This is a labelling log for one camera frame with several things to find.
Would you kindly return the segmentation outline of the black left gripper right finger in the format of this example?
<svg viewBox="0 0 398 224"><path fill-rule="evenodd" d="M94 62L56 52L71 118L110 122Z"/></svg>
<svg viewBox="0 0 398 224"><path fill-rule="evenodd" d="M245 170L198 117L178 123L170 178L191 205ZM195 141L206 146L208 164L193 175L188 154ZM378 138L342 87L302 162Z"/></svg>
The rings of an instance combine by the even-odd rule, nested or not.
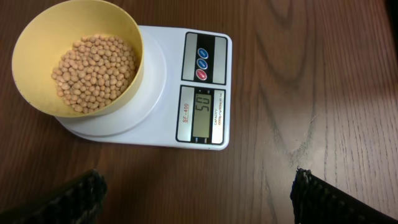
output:
<svg viewBox="0 0 398 224"><path fill-rule="evenodd" d="M397 224L397 220L298 168L290 193L294 223Z"/></svg>

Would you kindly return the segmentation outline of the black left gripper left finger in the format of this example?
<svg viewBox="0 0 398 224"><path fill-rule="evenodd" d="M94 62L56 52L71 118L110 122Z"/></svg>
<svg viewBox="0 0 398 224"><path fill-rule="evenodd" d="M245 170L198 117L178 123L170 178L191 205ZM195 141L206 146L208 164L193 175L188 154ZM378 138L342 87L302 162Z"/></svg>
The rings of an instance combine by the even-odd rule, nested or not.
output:
<svg viewBox="0 0 398 224"><path fill-rule="evenodd" d="M1 214L1 223L95 223L108 186L92 169L29 203Z"/></svg>

